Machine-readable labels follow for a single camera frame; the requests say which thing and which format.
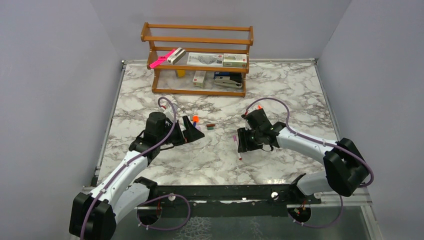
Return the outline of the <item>pink cap white marker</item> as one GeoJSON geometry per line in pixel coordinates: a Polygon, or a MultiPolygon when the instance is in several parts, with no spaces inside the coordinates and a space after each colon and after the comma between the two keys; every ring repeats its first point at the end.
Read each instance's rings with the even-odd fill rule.
{"type": "Polygon", "coordinates": [[[238,142],[237,136],[233,135],[232,138],[233,138],[233,141],[234,141],[234,144],[235,144],[237,158],[241,161],[243,158],[241,156],[241,153],[239,152],[239,142],[238,142]]]}

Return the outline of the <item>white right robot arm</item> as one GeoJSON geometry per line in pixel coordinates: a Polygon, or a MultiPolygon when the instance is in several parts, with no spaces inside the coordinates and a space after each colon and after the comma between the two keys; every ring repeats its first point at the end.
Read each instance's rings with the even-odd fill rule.
{"type": "Polygon", "coordinates": [[[314,139],[311,135],[290,130],[286,123],[272,124],[262,108],[241,117],[246,127],[237,130],[238,153],[263,150],[264,146],[271,151],[289,149],[324,166],[323,171],[302,173],[289,184],[287,196],[296,204],[319,192],[333,191],[349,197],[371,177],[362,155],[348,138],[340,141],[314,139]]]}

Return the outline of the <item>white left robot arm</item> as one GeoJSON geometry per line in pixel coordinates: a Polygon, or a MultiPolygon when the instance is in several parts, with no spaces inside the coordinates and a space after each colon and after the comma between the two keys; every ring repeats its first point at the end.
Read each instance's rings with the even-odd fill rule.
{"type": "Polygon", "coordinates": [[[152,205],[157,200],[156,183],[135,181],[160,153],[161,146],[174,147],[200,140],[205,134],[188,116],[179,121],[169,112],[149,114],[145,129],[130,144],[118,167],[89,193],[80,192],[72,203],[69,233],[82,240],[110,240],[118,223],[137,205],[152,205]]]}

